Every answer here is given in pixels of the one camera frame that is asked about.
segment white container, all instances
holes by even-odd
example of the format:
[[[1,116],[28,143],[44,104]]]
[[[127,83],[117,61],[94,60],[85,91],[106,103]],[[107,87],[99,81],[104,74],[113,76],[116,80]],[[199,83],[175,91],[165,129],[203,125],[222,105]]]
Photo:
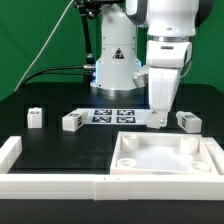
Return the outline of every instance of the white container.
[[[218,172],[201,135],[119,132],[110,174],[218,175]]]

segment white cylinder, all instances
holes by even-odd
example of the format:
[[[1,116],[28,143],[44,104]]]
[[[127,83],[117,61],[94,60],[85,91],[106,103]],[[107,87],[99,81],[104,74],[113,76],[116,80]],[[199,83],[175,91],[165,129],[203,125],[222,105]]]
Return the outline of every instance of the white cylinder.
[[[117,161],[117,167],[121,168],[133,168],[137,166],[137,161],[130,158],[123,158]]]
[[[210,172],[210,169],[210,166],[203,162],[193,162],[189,167],[191,172]]]
[[[149,35],[194,36],[198,7],[199,0],[150,0],[147,14]]]
[[[184,137],[180,141],[180,152],[187,155],[198,152],[198,139],[195,137]]]
[[[134,152],[139,148],[139,137],[134,134],[128,134],[122,136],[121,141],[122,150],[126,152]]]

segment black cable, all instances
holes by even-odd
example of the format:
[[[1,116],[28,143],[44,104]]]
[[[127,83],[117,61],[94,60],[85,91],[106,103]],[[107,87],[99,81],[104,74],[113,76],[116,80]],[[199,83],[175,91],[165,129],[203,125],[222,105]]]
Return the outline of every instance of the black cable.
[[[20,87],[24,86],[29,80],[37,77],[37,76],[41,76],[41,75],[45,75],[45,74],[56,74],[56,73],[48,73],[49,71],[61,71],[61,70],[78,70],[78,69],[83,69],[83,66],[65,66],[65,67],[51,67],[51,68],[45,68],[42,69],[38,72],[35,72],[32,75],[29,75],[26,79],[24,79],[24,81],[20,84]],[[80,75],[80,74],[63,74],[63,75]]]

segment small white cube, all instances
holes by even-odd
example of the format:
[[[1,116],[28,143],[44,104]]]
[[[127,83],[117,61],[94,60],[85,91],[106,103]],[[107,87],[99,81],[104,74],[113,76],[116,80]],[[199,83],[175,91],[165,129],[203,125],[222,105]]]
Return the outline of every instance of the small white cube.
[[[27,114],[28,128],[42,128],[42,108],[30,108]]]
[[[62,118],[62,128],[64,131],[75,132],[85,124],[88,113],[84,110],[74,110]]]
[[[200,133],[202,120],[191,112],[179,111],[176,114],[178,125],[187,133]]]

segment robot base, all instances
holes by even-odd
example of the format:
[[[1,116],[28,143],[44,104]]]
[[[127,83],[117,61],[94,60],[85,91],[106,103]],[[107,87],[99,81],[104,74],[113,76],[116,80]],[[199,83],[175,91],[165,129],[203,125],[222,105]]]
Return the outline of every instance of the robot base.
[[[134,95],[143,95],[145,93],[145,87],[135,88],[130,90],[114,90],[114,89],[102,89],[100,87],[90,86],[92,93],[97,93],[104,96],[124,96],[130,97]]]

